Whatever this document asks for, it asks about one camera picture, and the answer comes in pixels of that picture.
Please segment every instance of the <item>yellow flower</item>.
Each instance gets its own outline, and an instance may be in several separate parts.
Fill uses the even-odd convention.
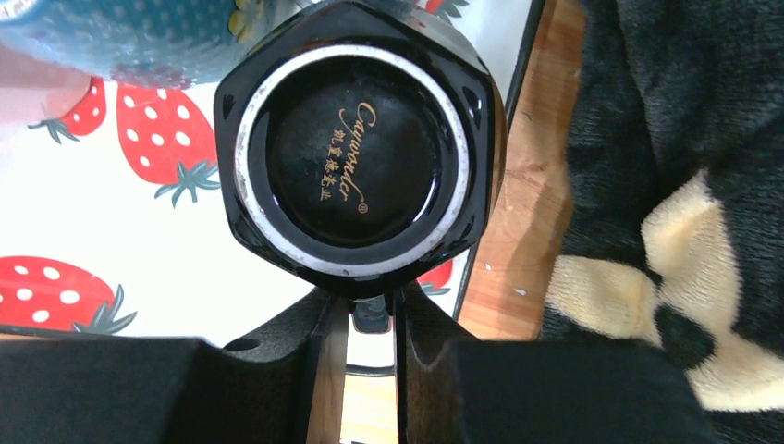
[[[228,31],[237,41],[250,43],[256,36],[256,27],[264,17],[265,0],[235,0],[237,9],[228,18]]]

